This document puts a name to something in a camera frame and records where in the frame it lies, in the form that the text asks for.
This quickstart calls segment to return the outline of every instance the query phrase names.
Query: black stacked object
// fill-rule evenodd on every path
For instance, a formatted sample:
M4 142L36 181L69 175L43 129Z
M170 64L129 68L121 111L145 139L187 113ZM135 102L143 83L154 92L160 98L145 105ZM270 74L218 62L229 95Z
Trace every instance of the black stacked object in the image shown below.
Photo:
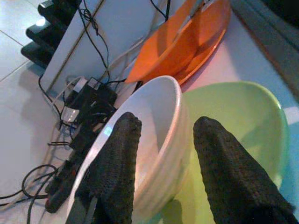
M81 0L49 0L38 6L45 17L43 25L35 24L26 30L33 42L24 46L21 53L29 60L47 68Z

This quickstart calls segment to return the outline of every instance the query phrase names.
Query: light green bowl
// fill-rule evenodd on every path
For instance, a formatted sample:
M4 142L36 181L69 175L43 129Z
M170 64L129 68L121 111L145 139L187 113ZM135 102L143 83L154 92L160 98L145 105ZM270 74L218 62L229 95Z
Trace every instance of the light green bowl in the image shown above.
M201 116L218 120L280 187L288 130L281 105L269 90L250 82L219 83L186 92L184 98L192 124ZM193 143L189 167L181 191L149 223L214 223Z

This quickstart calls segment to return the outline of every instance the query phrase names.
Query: bowl rim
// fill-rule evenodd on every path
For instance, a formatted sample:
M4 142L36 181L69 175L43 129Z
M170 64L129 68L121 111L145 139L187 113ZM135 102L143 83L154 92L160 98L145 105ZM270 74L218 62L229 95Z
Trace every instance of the bowl rim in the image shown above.
M146 177L144 178L144 180L141 182L141 184L138 186L137 189L135 189L134 191L134 205L136 206L140 200L142 200L144 194L142 192L145 192L145 189L148 188L148 186L150 185L150 183L152 182L152 180L155 178L155 174L158 172L158 170L161 168L161 160L163 160L163 158L165 158L165 156L167 155L167 151L169 149L169 145L170 142L172 142L173 138L174 138L174 133L177 129L178 126L178 119L180 117L181 114L181 109L182 109L182 99L183 99L183 94L180 88L179 83L177 82L177 80L172 77L172 76L159 76L156 77L152 80L150 80L148 83L146 83L143 87L145 87L146 85L151 84L154 81L158 81L160 79L168 79L172 82L173 86L174 86L174 90L175 90L175 108L174 108L174 112L173 112L173 116L171 119L171 124L168 128L168 132L166 134L166 137L164 139L164 142L160 148L160 151L158 153L157 158L155 159L155 162L152 166L152 168L147 172Z

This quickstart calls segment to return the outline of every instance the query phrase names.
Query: orange plate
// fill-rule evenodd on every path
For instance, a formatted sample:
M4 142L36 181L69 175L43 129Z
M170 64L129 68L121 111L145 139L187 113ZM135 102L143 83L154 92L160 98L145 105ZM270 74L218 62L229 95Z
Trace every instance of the orange plate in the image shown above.
M176 37L195 1L186 0L145 42L127 83L170 75L182 84L209 58L227 29L229 1L216 0L206 10L199 10Z

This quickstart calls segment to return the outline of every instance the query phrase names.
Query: white bowl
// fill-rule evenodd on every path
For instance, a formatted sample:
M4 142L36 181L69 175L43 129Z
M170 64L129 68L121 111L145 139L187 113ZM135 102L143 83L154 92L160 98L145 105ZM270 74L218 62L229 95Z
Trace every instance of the white bowl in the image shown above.
M170 76L161 76L131 95L98 135L78 172L68 214L86 169L104 146L117 119L125 112L132 112L142 122L133 223L151 218L179 191L190 158L191 127L179 84Z

